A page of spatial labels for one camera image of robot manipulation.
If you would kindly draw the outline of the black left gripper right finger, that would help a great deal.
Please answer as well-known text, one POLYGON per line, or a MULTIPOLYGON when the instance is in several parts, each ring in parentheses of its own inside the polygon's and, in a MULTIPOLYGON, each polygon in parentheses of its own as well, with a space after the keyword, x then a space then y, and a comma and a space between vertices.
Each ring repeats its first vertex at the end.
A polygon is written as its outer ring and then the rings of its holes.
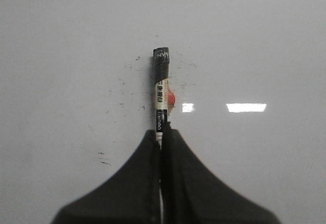
POLYGON ((280 223, 216 177, 167 125, 162 141, 164 223, 280 223))

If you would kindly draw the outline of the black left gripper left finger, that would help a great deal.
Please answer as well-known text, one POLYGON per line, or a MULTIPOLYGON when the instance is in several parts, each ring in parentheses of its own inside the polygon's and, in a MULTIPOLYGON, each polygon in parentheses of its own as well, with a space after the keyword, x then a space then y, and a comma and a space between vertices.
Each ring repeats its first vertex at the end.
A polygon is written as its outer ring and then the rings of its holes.
POLYGON ((147 130, 125 164, 108 180, 63 206, 52 223, 161 223, 160 146, 147 130))

